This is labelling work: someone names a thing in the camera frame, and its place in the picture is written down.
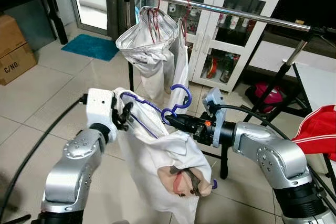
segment blue mat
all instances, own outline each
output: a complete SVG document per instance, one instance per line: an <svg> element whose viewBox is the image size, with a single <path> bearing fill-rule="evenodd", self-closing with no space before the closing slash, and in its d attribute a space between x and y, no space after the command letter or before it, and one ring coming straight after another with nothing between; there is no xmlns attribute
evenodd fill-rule
<svg viewBox="0 0 336 224"><path fill-rule="evenodd" d="M62 47L62 50L105 61L110 61L119 51L113 41L86 34L77 36Z"/></svg>

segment white cloth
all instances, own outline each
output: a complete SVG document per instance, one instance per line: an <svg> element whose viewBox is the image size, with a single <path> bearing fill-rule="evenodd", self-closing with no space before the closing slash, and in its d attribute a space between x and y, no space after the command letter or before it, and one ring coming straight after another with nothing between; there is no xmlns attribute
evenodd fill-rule
<svg viewBox="0 0 336 224"><path fill-rule="evenodd" d="M178 37L172 43L170 47L170 51L175 56L175 74L173 79L173 84L182 84L188 87L188 47L185 46L185 38L183 36L182 31L182 19L180 18L177 22L178 26ZM183 89L174 89L170 95L168 108L172 109L175 104L184 104L186 102L186 92ZM185 114L187 108L185 109L177 109L175 112L177 114Z"/></svg>
<svg viewBox="0 0 336 224"><path fill-rule="evenodd" d="M139 69L143 87L158 105L164 93L171 93L174 78L174 55L169 51L177 37L177 24L165 12L142 7L139 23L124 32L115 42L126 60Z"/></svg>
<svg viewBox="0 0 336 224"><path fill-rule="evenodd" d="M182 131L169 134L161 122L158 113L149 105L137 103L122 92L131 92L118 88L114 90L117 97L117 110L122 113L124 104L134 102L132 114L144 123L158 138L154 138L136 120L129 122L127 132L119 131L118 142L130 169L132 178L140 196L158 211L174 213L179 224L193 224L198 198L197 196L179 197L168 192L169 186L163 185L159 177L162 168L176 167L185 169L194 167L202 173L201 195L211 192L211 168L191 136Z"/></svg>

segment white cabinet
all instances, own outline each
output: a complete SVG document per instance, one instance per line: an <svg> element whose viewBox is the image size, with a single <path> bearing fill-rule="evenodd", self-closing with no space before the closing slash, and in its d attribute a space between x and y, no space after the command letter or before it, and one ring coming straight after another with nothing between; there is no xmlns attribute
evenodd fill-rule
<svg viewBox="0 0 336 224"><path fill-rule="evenodd" d="M230 9L270 16L279 0L193 0ZM165 3L165 10L178 19L185 7ZM205 10L189 15L190 80L232 91L265 23Z"/></svg>

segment tile floor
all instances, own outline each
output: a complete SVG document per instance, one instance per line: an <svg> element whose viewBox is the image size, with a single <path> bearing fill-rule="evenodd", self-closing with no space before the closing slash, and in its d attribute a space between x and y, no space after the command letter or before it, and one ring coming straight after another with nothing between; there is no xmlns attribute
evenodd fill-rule
<svg viewBox="0 0 336 224"><path fill-rule="evenodd" d="M104 38L74 25L67 27L74 38L86 33ZM114 89L128 87L128 66L118 53L110 62L61 51L58 40L36 52L38 65L7 86L0 86L0 179L8 182L28 150L67 106L88 88ZM136 92L146 97L139 73L134 71ZM188 113L199 116L204 108L200 97L208 87L190 83L193 103ZM244 97L246 85L224 94L233 105L251 106ZM243 113L228 111L228 121L244 118ZM282 113L274 121L289 136L294 136L301 118ZM19 178L10 203L19 210L7 211L6 220L39 213L45 179L61 156L66 140L85 127L83 105L76 106L51 132ZM219 149L200 145L202 149L220 154ZM220 161L207 157L218 189L199 201L196 223L282 223L279 208L260 169L250 160L229 151L229 176L219 178ZM111 224L127 219L131 224L177 223L168 212L150 209L140 199L117 143L110 144L95 173L85 210L84 223Z"/></svg>

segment clothes rack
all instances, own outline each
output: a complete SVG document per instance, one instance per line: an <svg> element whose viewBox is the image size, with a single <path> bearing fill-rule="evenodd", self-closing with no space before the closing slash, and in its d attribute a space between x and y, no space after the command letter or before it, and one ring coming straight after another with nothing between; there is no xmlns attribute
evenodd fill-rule
<svg viewBox="0 0 336 224"><path fill-rule="evenodd" d="M129 1L130 0L124 0L126 4L126 24L127 27L130 28L130 5ZM264 99L268 96L268 94L272 91L274 86L285 76L285 74L289 71L290 67L294 63L294 61L297 59L299 56L300 52L304 49L306 44L311 40L311 38L314 35L325 35L325 34L336 34L336 29L334 28L329 28L329 27L313 27L313 26L308 26L308 25L303 25L303 24L298 24L294 22L289 22L281 19L276 19L276 18L271 18L271 17L266 17L262 15L257 15L257 14L252 14L248 12L243 12L240 10L234 10L234 9L229 9L229 8L224 8L224 7L219 7L219 6L214 6L214 5L208 5L204 3L199 3L191 0L161 0L161 1L167 1L173 4L178 4L178 5L184 5L184 6L189 6L189 7L195 7L198 9L202 10L207 10L211 12L217 12L221 14L227 14L227 15L232 15L232 16L237 16L239 18L247 18L259 22L264 22L267 24L275 25L275 26L281 26L281 27L286 27L294 30L299 30L299 31L304 31L306 32L302 40L298 43L296 49L294 52L291 54L291 56L288 58L286 62L283 63L283 65L280 67L279 71L277 74L274 76L274 78L269 82L267 89L264 91L262 96L258 99L256 104L253 106L251 109L252 112L256 112L261 104L263 103ZM130 90L134 91L134 82L133 82L133 65L129 64L129 81L130 81ZM248 122L251 118L251 115L247 115L244 119L244 122ZM330 179L333 183L333 185L336 185L336 177L331 169L331 163L330 160L327 158L326 155L324 155L324 160L327 164L328 168L328 174L330 175Z"/></svg>

